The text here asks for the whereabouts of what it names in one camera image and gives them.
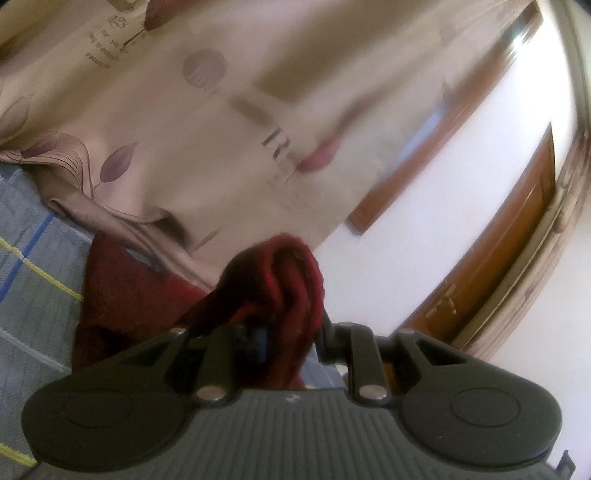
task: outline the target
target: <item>ribbed plastic surface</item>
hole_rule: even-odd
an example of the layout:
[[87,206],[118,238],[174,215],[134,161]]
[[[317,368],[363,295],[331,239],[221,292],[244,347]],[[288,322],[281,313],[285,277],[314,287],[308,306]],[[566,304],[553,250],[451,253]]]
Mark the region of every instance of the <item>ribbed plastic surface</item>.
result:
[[42,464],[29,480],[558,480],[539,463],[514,472],[448,465],[412,444],[393,416],[341,390],[245,391],[202,410],[171,448],[124,471],[73,473]]

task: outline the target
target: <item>yellow stripe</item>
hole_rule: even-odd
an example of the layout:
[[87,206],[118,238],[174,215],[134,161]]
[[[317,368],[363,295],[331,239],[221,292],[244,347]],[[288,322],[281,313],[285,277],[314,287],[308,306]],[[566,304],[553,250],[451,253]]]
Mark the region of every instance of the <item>yellow stripe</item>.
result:
[[41,278],[44,278],[45,280],[47,280],[49,283],[51,283],[53,286],[59,288],[61,291],[67,293],[68,295],[71,295],[72,297],[74,297],[76,300],[80,300],[82,301],[82,295],[80,295],[79,293],[76,293],[74,290],[72,290],[69,287],[66,287],[62,282],[60,282],[58,279],[53,278],[49,273],[47,273],[46,271],[40,269],[38,266],[36,266],[33,262],[31,262],[30,260],[27,260],[26,258],[24,258],[22,252],[16,248],[13,247],[11,244],[9,244],[6,240],[4,240],[4,238],[2,238],[0,236],[0,245],[2,247],[4,247],[6,250],[8,250],[9,252],[12,252],[13,254],[15,254],[18,258],[20,258],[22,260],[22,263],[25,264],[26,266],[28,266],[31,270],[33,270],[37,275],[39,275]]
[[12,252],[13,254],[15,254],[18,258],[20,258],[21,260],[23,259],[23,254],[22,252],[16,248],[13,247],[11,244],[9,244],[6,240],[4,240],[4,238],[2,238],[0,236],[0,245],[2,245],[6,250],[8,250],[9,252]]
[[37,464],[37,461],[34,458],[31,458],[24,453],[17,452],[3,443],[0,443],[0,455],[4,455],[5,457],[10,458],[10,460],[14,460],[24,466],[35,466]]
[[43,271],[38,266],[36,266],[33,262],[27,260],[26,258],[23,259],[22,263],[28,266],[31,270],[33,270],[37,275],[42,278],[45,278],[49,283],[59,288],[61,291],[65,291],[68,295],[73,296],[75,299],[82,301],[82,295],[76,293],[71,288],[66,287],[62,282],[53,278],[49,273]]

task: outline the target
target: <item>white wall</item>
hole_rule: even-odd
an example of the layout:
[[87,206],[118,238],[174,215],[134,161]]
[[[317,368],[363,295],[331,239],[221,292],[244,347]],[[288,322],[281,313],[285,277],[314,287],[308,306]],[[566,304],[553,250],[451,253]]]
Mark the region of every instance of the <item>white wall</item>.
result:
[[491,360],[542,385],[558,400],[563,427],[550,457],[563,450],[591,478],[591,201],[531,310]]
[[565,4],[573,21],[575,36],[583,59],[583,72],[586,76],[587,88],[589,88],[589,82],[591,82],[591,15],[574,0],[567,0]]
[[437,287],[499,209],[552,121],[557,168],[575,105],[547,0],[545,19],[467,123],[363,235],[345,225],[317,248],[334,322],[388,334]]

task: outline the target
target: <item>black plastic mount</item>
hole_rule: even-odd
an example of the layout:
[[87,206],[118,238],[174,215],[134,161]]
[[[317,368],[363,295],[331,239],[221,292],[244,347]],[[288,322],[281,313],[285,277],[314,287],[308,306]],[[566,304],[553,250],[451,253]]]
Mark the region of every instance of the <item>black plastic mount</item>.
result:
[[[523,469],[544,463],[560,432],[560,409],[546,390],[420,333],[374,337],[365,326],[333,326],[325,317],[316,345],[321,361],[348,365],[349,402],[389,412],[391,428],[439,462],[472,472]],[[199,338],[173,329],[36,392],[23,431],[43,462],[83,472],[127,468],[169,448],[202,412],[241,402],[237,372],[265,360],[260,329],[221,327]],[[384,363],[394,367],[396,394]],[[319,418],[307,412],[302,421],[312,430],[302,435],[314,437]],[[248,434],[258,441],[262,433]]]

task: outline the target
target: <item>metal rivet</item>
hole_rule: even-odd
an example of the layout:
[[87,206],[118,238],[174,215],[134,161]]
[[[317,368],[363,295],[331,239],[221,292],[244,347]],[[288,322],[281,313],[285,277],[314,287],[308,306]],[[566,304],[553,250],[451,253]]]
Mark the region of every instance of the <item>metal rivet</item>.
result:
[[364,385],[359,389],[359,396],[366,400],[383,400],[386,395],[388,390],[381,385]]
[[215,402],[225,397],[226,391],[222,387],[218,387],[216,385],[206,385],[205,387],[201,387],[199,390],[197,390],[195,396],[199,400]]

